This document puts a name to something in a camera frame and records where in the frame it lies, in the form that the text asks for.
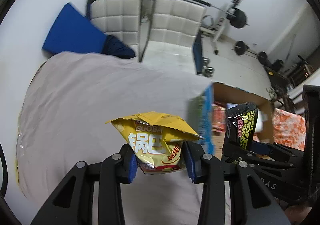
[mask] silver bolt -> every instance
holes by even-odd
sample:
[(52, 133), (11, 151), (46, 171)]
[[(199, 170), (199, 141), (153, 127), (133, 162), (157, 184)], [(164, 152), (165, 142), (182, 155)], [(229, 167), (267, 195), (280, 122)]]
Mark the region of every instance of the silver bolt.
[(121, 155), (119, 153), (115, 153), (112, 155), (112, 159), (119, 160), (121, 158)]
[(248, 166), (248, 163), (246, 161), (240, 161), (239, 166), (241, 166), (242, 168), (246, 168)]
[(82, 168), (82, 167), (85, 166), (85, 162), (84, 162), (84, 161), (79, 161), (79, 162), (76, 164), (76, 166), (77, 166), (78, 168)]
[(212, 158), (212, 155), (209, 154), (209, 153), (204, 153), (204, 154), (202, 155), (202, 157), (203, 157), (204, 159), (206, 159), (206, 160), (210, 160), (210, 159)]

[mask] yellow snack bag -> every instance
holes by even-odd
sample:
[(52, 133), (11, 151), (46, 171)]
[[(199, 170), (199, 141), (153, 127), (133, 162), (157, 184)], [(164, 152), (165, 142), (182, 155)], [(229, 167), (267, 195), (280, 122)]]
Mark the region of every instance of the yellow snack bag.
[(109, 122), (132, 147), (145, 174), (183, 169), (185, 167), (181, 155), (183, 141), (202, 138), (177, 115), (147, 112), (106, 123)]

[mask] gray tablecloth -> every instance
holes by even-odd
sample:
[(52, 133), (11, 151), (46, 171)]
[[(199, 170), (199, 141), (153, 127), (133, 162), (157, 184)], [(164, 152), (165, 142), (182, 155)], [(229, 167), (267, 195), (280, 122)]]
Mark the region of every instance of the gray tablecloth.
[[(31, 82), (20, 115), (23, 193), (40, 207), (76, 162), (100, 162), (119, 151), (125, 140), (107, 120), (149, 111), (187, 119), (190, 100), (209, 84), (188, 73), (149, 70), (133, 59), (55, 55)], [(186, 171), (146, 176), (138, 169), (121, 190), (126, 224), (197, 224), (202, 185), (194, 185)]]

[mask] white floor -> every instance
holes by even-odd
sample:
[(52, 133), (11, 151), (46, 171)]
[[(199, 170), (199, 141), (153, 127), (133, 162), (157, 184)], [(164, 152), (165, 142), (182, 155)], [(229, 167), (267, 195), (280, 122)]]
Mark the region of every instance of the white floor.
[(266, 88), (271, 84), (259, 61), (246, 54), (238, 56), (229, 42), (218, 41), (217, 46), (219, 53), (215, 55), (210, 38), (203, 36), (203, 57), (209, 58), (209, 66), (214, 68), (212, 79), (270, 99)]

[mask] black package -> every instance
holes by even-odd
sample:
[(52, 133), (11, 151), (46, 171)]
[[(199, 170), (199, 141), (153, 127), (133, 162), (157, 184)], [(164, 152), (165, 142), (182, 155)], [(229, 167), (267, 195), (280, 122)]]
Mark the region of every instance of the black package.
[(227, 110), (224, 143), (232, 143), (249, 149), (258, 119), (258, 109), (254, 102), (247, 102)]

